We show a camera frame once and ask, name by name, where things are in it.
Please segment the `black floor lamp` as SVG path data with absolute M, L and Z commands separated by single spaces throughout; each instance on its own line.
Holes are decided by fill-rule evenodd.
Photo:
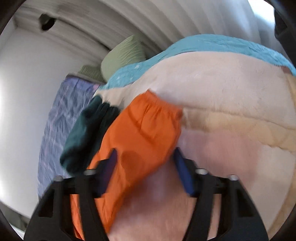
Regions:
M 42 31 L 48 31 L 55 24 L 56 19 L 47 15 L 41 14 L 39 17 L 39 24 Z

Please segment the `pink bear fleece blanket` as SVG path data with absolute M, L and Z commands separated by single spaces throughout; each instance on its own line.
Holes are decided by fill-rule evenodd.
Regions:
M 214 175 L 235 173 L 269 237 L 295 205 L 295 77 L 284 66 L 227 52 L 166 58 L 137 81 L 96 95 L 126 108 L 150 90 L 183 110 L 178 145 Z

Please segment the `dark green folded garment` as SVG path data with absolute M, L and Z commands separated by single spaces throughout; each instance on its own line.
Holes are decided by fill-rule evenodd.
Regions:
M 118 107 L 103 102 L 100 96 L 91 99 L 78 116 L 60 156 L 60 164 L 69 175 L 79 175 L 87 169 L 119 114 Z

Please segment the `green pillow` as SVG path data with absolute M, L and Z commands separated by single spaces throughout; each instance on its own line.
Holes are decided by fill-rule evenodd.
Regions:
M 78 74 L 86 77 L 92 82 L 106 83 L 105 79 L 102 76 L 100 67 L 97 66 L 83 65 L 78 71 Z
M 145 52 L 141 42 L 135 35 L 132 35 L 123 40 L 104 57 L 100 65 L 102 76 L 107 82 L 118 69 L 145 61 L 145 59 Z

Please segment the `orange puffer jacket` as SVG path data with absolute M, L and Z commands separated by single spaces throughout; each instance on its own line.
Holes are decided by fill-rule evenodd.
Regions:
M 95 204 L 109 232 L 130 192 L 168 161 L 181 134 L 182 110 L 153 92 L 138 95 L 105 133 L 88 169 L 94 169 L 117 150 L 117 163 L 106 192 Z

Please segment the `blue plaid quilt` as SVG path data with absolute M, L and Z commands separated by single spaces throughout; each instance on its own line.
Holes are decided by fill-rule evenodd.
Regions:
M 60 164 L 66 139 L 81 111 L 88 106 L 99 85 L 68 75 L 62 81 L 41 142 L 38 164 L 38 196 L 42 197 L 56 176 L 69 177 Z

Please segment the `teal star bedsheet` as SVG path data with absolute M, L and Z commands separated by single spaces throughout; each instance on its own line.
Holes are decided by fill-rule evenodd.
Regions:
M 201 34 L 185 37 L 148 60 L 121 67 L 109 78 L 107 84 L 99 87 L 99 89 L 106 90 L 125 87 L 137 81 L 149 68 L 160 61 L 187 52 L 239 53 L 257 58 L 275 66 L 285 66 L 291 71 L 292 75 L 295 76 L 295 67 L 293 64 L 283 56 L 283 54 L 273 49 L 240 38 Z

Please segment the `beige pleated curtain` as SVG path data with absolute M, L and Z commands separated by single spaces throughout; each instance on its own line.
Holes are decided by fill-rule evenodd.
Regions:
M 41 14 L 56 19 L 48 31 Z M 260 42 L 248 1 L 26 1 L 14 15 L 17 27 L 100 63 L 127 37 L 135 35 L 154 56 L 178 40 L 216 34 Z

